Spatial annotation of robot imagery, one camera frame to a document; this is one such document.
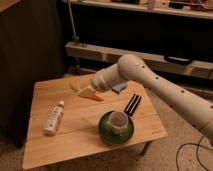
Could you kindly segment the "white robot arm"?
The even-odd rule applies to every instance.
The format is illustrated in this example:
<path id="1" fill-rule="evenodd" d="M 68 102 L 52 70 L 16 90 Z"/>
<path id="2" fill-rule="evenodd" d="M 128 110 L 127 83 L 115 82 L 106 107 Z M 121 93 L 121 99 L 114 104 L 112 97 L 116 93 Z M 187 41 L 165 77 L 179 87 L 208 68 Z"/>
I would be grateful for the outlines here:
<path id="1" fill-rule="evenodd" d="M 72 88 L 77 95 L 91 98 L 129 80 L 149 88 L 213 143 L 213 103 L 157 75 L 135 55 L 121 56 L 116 64 L 99 70 L 79 88 Z"/>

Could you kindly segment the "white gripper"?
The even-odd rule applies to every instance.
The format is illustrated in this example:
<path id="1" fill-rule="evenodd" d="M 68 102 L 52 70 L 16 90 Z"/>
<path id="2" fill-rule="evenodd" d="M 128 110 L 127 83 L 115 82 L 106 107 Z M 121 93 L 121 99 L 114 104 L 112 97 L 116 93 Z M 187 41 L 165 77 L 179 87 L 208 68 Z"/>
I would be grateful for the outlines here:
<path id="1" fill-rule="evenodd" d="M 105 70 L 100 70 L 96 72 L 91 79 L 92 87 L 99 92 L 105 92 L 111 89 L 114 84 L 109 74 Z M 95 90 L 92 87 L 87 87 L 86 84 L 75 85 L 69 83 L 70 89 L 74 92 L 78 92 L 77 95 L 84 98 L 93 97 L 95 95 Z"/>

